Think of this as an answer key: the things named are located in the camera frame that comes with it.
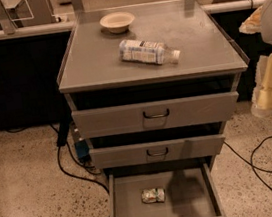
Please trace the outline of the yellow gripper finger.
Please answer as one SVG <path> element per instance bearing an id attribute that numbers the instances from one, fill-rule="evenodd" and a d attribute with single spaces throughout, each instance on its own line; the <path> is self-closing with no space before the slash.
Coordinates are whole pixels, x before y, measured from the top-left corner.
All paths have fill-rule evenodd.
<path id="1" fill-rule="evenodd" d="M 262 7 L 259 6 L 255 11 L 241 24 L 239 32 L 244 34 L 259 33 L 261 31 L 261 12 Z"/>
<path id="2" fill-rule="evenodd" d="M 272 53 L 260 56 L 258 61 L 251 111 L 255 117 L 263 118 L 272 115 Z"/>

